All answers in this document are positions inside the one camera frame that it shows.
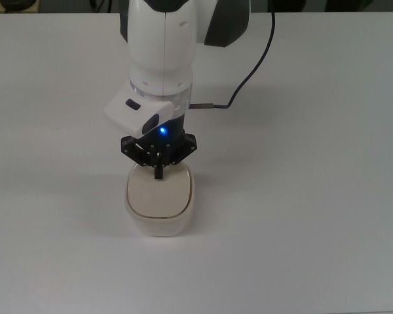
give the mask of white object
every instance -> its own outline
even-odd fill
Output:
[[[228,101],[270,26],[198,46],[193,102]],[[134,163],[102,115],[131,62],[118,31],[0,14],[0,313],[393,311],[393,14],[277,14],[233,107],[187,113],[195,208],[173,238],[125,209]]]
[[[128,48],[134,86],[155,96],[175,95],[188,89],[192,85],[196,35],[195,0],[169,13],[154,11],[145,1],[131,0]]]
[[[164,169],[155,180],[154,169],[135,165],[130,171],[125,205],[140,229],[150,236],[176,236],[188,226],[195,201],[195,182],[185,163]]]
[[[135,110],[126,102],[131,99],[140,107]],[[174,116],[174,104],[171,101],[156,101],[140,96],[133,91],[130,82],[109,102],[104,110],[106,118],[128,135],[139,139],[153,128],[169,121]],[[144,131],[144,125],[152,117],[158,116],[157,123]]]

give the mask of white table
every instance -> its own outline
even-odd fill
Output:
[[[267,40],[199,47],[226,103]],[[0,16],[0,313],[393,311],[393,14],[279,14],[229,111],[191,111],[196,207],[141,235],[103,117],[130,63],[115,14]]]

